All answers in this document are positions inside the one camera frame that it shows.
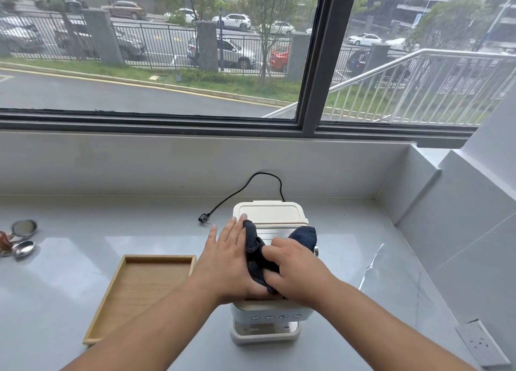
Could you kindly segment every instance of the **power cord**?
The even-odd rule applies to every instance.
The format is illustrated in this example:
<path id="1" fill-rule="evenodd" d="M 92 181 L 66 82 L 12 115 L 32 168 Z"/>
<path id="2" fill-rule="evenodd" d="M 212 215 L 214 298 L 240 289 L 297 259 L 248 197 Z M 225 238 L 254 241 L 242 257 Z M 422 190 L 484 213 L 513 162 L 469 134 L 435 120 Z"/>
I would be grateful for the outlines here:
<path id="1" fill-rule="evenodd" d="M 278 177 L 277 175 L 274 175 L 274 174 L 271 174 L 271 173 L 266 173 L 264 171 L 259 171 L 257 173 L 254 173 L 253 175 L 251 175 L 251 178 L 249 178 L 249 180 L 247 181 L 247 183 L 243 186 L 243 188 L 241 188 L 240 190 L 237 190 L 236 192 L 234 192 L 233 194 L 231 194 L 229 197 L 226 197 L 225 199 L 223 199 L 220 203 L 217 204 L 217 206 L 215 208 L 212 209 L 212 211 L 210 213 L 203 213 L 201 216 L 199 216 L 198 220 L 201 222 L 201 223 L 210 223 L 210 216 L 212 215 L 213 212 L 215 212 L 215 210 L 221 206 L 222 204 L 224 204 L 227 200 L 229 200 L 231 197 L 233 197 L 234 195 L 240 193 L 242 190 L 244 190 L 247 185 L 249 185 L 249 182 L 251 182 L 251 179 L 253 179 L 256 175 L 258 174 L 265 174 L 265 175 L 270 175 L 271 177 L 274 177 L 276 178 L 278 181 L 280 181 L 280 196 L 281 196 L 281 201 L 285 202 L 285 197 L 283 197 L 283 191 L 281 190 L 283 184 L 281 182 L 281 179 L 280 177 Z"/>

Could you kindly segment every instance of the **black cloth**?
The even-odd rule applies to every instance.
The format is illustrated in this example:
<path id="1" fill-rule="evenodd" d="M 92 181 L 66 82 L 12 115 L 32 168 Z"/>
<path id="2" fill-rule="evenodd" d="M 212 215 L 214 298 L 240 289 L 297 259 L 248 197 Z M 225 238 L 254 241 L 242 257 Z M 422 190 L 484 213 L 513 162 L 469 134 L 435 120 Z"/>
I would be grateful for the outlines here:
<path id="1" fill-rule="evenodd" d="M 278 292 L 265 282 L 263 270 L 268 269 L 279 273 L 280 268 L 274 262 L 266 260 L 261 254 L 261 248 L 265 246 L 265 243 L 256 233 L 255 224 L 250 220 L 244 220 L 243 226 L 246 229 L 246 257 L 249 274 L 256 283 L 266 286 L 271 294 L 277 294 Z M 315 228 L 307 225 L 296 228 L 288 237 L 298 241 L 312 253 L 317 244 Z"/>

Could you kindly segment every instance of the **wall outlet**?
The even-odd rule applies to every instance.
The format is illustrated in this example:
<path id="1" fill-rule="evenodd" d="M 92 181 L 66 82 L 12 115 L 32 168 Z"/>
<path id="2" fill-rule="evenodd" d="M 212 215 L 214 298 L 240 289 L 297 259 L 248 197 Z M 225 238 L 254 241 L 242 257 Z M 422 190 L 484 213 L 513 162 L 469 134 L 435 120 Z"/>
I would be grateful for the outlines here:
<path id="1" fill-rule="evenodd" d="M 459 325 L 455 329 L 481 367 L 511 364 L 479 319 Z"/>

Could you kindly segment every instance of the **forearm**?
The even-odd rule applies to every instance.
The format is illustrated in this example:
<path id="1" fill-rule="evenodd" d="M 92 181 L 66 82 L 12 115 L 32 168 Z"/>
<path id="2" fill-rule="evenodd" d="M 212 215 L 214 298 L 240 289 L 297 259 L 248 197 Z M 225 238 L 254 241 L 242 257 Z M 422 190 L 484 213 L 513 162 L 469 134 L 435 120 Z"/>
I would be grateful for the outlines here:
<path id="1" fill-rule="evenodd" d="M 335 279 L 327 289 L 316 310 L 375 371 L 474 370 L 356 288 Z"/>
<path id="2" fill-rule="evenodd" d="M 187 280 L 62 371 L 164 371 L 216 307 L 205 288 Z"/>

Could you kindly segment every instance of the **wooden tray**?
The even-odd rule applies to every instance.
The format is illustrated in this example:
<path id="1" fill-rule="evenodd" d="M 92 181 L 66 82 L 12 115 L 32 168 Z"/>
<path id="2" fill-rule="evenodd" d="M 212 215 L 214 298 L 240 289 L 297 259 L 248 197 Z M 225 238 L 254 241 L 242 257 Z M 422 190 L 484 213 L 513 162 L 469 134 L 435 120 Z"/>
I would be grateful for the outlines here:
<path id="1" fill-rule="evenodd" d="M 93 345 L 148 309 L 183 283 L 197 262 L 194 255 L 125 255 L 86 332 Z"/>

